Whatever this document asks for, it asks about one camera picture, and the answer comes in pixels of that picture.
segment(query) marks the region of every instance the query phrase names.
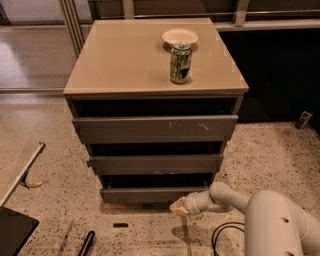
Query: black tool handle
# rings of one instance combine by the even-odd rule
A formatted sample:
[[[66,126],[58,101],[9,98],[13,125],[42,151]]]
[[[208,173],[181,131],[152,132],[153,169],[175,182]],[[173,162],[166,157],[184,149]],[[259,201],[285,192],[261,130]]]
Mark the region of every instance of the black tool handle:
[[[87,253],[92,245],[94,236],[95,236],[95,233],[94,233],[94,231],[91,230],[88,233],[87,237],[84,239],[84,243],[81,247],[81,250],[80,250],[78,256],[86,256],[87,255]]]

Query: scratch mark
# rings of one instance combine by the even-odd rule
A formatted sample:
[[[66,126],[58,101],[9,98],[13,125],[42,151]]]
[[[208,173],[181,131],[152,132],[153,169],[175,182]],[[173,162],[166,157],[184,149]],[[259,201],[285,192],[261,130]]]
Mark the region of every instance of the scratch mark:
[[[198,125],[209,131],[209,128],[204,123],[198,123]]]

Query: glass partition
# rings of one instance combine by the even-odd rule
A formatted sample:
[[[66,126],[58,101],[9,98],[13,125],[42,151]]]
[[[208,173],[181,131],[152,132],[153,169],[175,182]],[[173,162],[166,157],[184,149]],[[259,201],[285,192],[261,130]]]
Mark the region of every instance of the glass partition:
[[[89,33],[91,23],[97,19],[210,17],[218,31],[279,29],[276,23],[287,21],[293,23],[283,23],[280,27],[320,27],[319,0],[73,1],[84,37]],[[1,0],[0,7],[0,18],[4,20],[5,17],[12,25],[59,25],[63,24],[65,17],[58,1]],[[257,21],[265,22],[261,25],[255,23]],[[0,57],[5,65],[0,67],[0,90],[44,88],[46,91],[60,88],[62,91],[77,57],[70,37],[62,26],[2,27]]]
[[[250,0],[246,21],[320,18],[319,0]]]

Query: cabinet top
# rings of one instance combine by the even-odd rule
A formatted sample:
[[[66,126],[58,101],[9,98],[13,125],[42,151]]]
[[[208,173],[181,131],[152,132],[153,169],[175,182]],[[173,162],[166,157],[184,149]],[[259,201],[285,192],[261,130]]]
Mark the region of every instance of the cabinet top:
[[[170,46],[162,34],[197,33],[188,82],[170,81]],[[210,19],[95,21],[64,90],[72,95],[243,94],[238,67]]]

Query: drawer front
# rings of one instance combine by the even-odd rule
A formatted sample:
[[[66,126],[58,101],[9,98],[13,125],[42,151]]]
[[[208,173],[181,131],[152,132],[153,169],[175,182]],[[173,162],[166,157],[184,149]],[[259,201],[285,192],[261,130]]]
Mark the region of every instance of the drawer front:
[[[74,118],[83,144],[225,141],[238,116]]]
[[[131,188],[131,189],[102,189],[100,194],[105,203],[167,203],[174,202],[192,192],[208,189],[203,187],[179,188]]]
[[[77,117],[232,115],[240,96],[155,96],[134,99],[73,99]]]
[[[208,189],[214,175],[115,175],[100,176],[105,203],[173,202],[194,191]]]
[[[97,175],[215,173],[223,155],[91,156]]]

